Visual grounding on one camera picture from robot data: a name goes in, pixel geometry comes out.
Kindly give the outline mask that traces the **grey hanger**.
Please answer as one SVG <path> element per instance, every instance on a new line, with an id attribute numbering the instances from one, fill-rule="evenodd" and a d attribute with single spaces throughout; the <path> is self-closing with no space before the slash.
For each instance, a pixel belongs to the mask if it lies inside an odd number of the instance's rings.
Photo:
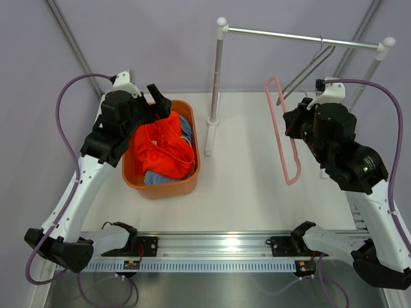
<path id="1" fill-rule="evenodd" d="M 335 51 L 335 46 L 324 47 L 316 51 L 309 63 L 302 68 L 282 89 L 283 98 L 290 96 L 299 86 L 311 76 Z"/>

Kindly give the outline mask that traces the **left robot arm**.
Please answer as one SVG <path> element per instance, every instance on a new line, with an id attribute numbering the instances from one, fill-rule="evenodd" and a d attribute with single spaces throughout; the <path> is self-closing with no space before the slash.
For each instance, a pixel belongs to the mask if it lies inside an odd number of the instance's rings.
<path id="1" fill-rule="evenodd" d="M 109 92 L 100 105 L 91 133 L 80 150 L 78 165 L 52 215 L 40 228 L 31 228 L 24 240 L 37 255 L 73 273 L 81 272 L 97 255 L 134 254 L 139 248 L 137 230 L 115 222 L 92 232 L 82 231 L 85 218 L 102 185 L 127 152 L 136 130 L 171 114 L 171 100 L 155 84 L 147 86 L 153 98 L 125 90 Z"/>

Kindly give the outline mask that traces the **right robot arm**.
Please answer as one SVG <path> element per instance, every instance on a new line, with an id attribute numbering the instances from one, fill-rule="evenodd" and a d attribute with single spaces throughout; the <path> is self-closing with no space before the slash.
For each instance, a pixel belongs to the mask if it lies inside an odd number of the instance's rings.
<path id="1" fill-rule="evenodd" d="M 284 113 L 285 134 L 304 141 L 330 179 L 345 192 L 365 222 L 370 238 L 354 240 L 305 221 L 291 233 L 292 250 L 322 252 L 352 266 L 373 287 L 410 287 L 410 252 L 390 209 L 389 174 L 374 149 L 355 141 L 356 117 L 340 103 L 310 106 L 304 98 Z"/>

